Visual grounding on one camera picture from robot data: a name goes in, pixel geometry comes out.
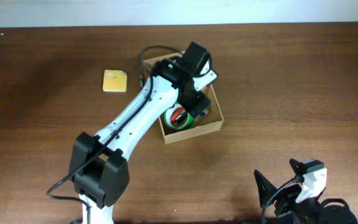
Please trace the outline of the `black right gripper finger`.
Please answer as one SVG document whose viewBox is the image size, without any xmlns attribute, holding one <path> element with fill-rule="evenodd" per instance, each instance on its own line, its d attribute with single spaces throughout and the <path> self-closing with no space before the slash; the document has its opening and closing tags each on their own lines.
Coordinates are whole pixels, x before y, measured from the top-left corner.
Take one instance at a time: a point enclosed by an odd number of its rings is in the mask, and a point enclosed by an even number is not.
<svg viewBox="0 0 358 224">
<path fill-rule="evenodd" d="M 289 160 L 289 163 L 296 175 L 303 175 L 303 163 L 302 162 L 299 162 L 296 159 L 291 158 Z"/>
<path fill-rule="evenodd" d="M 263 208 L 277 188 L 258 170 L 254 171 L 254 177 L 258 188 L 260 207 Z"/>
</svg>

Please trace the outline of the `blue white staples box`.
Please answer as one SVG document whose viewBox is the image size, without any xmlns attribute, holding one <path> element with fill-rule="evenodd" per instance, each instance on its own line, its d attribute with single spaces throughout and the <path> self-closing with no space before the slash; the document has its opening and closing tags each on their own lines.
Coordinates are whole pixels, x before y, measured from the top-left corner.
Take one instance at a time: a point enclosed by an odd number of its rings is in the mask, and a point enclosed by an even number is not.
<svg viewBox="0 0 358 224">
<path fill-rule="evenodd" d="M 205 116 L 207 116 L 209 114 L 209 110 L 208 109 L 204 109 L 201 113 L 200 113 L 200 117 L 204 118 Z"/>
</svg>

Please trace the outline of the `orange black stapler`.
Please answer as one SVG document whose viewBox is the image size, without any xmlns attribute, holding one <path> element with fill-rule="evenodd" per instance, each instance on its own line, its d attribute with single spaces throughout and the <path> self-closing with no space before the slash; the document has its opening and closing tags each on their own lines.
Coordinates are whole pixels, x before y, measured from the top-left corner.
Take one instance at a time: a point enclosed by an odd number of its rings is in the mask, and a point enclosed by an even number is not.
<svg viewBox="0 0 358 224">
<path fill-rule="evenodd" d="M 184 109 L 184 107 L 179 107 L 174 110 L 170 117 L 171 125 L 174 127 L 182 126 L 183 123 L 188 118 L 188 112 Z"/>
</svg>

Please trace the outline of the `brown cardboard box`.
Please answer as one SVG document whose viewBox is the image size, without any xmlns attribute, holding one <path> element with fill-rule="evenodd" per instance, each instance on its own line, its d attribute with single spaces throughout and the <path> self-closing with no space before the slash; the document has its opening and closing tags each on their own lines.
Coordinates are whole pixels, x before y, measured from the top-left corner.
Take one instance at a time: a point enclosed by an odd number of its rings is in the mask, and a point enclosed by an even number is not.
<svg viewBox="0 0 358 224">
<path fill-rule="evenodd" d="M 158 118 L 160 129 L 162 131 L 163 141 L 165 144 L 194 138 L 204 134 L 219 131 L 221 129 L 224 118 L 216 98 L 213 85 L 210 84 L 209 86 L 204 87 L 202 92 L 211 100 L 211 104 L 207 108 L 208 114 L 206 114 L 204 117 L 198 116 L 189 128 L 173 130 L 165 124 L 163 114 Z"/>
</svg>

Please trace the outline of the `yellow sticky note pad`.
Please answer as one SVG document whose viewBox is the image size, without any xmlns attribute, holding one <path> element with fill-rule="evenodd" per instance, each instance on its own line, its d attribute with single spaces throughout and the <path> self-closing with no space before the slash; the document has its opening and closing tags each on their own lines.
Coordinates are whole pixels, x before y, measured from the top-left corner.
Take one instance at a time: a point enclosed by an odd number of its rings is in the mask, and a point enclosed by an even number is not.
<svg viewBox="0 0 358 224">
<path fill-rule="evenodd" d="M 103 91 L 126 92 L 127 73 L 122 70 L 105 70 L 103 77 Z"/>
</svg>

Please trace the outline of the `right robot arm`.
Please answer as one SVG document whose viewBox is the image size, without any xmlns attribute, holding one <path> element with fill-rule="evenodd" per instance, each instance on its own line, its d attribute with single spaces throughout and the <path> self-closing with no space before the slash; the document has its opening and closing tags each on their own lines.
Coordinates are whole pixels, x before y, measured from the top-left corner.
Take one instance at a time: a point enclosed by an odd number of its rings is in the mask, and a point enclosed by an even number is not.
<svg viewBox="0 0 358 224">
<path fill-rule="evenodd" d="M 358 224 L 342 198 L 319 201 L 326 190 L 328 170 L 317 159 L 300 162 L 290 159 L 295 176 L 274 186 L 261 172 L 254 171 L 262 209 L 261 224 Z"/>
</svg>

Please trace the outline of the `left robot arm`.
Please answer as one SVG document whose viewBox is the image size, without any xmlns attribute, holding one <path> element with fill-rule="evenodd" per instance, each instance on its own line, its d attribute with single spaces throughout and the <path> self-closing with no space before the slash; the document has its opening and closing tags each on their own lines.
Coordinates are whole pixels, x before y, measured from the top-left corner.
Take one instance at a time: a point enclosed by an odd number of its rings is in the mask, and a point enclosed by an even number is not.
<svg viewBox="0 0 358 224">
<path fill-rule="evenodd" d="M 129 183 L 130 155 L 161 114 L 178 103 L 195 118 L 209 106 L 201 90 L 218 77 L 212 59 L 192 42 L 183 53 L 155 62 L 139 94 L 117 118 L 95 135 L 75 139 L 68 178 L 83 205 L 80 223 L 113 222 L 113 205 Z"/>
</svg>

